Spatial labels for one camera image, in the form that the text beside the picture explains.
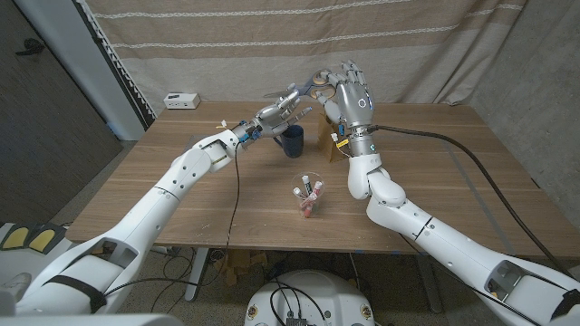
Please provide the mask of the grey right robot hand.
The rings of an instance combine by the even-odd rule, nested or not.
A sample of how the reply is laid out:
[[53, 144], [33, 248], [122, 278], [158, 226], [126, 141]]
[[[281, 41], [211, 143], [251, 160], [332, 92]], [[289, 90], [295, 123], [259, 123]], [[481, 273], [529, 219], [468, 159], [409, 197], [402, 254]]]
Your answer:
[[374, 100], [363, 71], [351, 60], [343, 62], [344, 73], [323, 70], [321, 78], [335, 88], [336, 102], [322, 93], [317, 100], [333, 123], [342, 123], [351, 131], [349, 148], [353, 157], [376, 154], [372, 135], [366, 130], [372, 123]]

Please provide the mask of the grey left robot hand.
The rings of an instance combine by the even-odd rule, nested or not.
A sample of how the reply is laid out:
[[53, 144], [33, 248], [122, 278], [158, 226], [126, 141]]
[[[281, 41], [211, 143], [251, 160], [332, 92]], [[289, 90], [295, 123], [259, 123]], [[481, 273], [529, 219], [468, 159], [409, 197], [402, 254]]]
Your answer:
[[307, 107], [293, 115], [300, 101], [299, 91], [291, 91], [279, 97], [274, 104], [259, 110], [250, 121], [241, 121], [232, 132], [240, 142], [247, 144], [260, 138], [275, 138], [312, 110]]

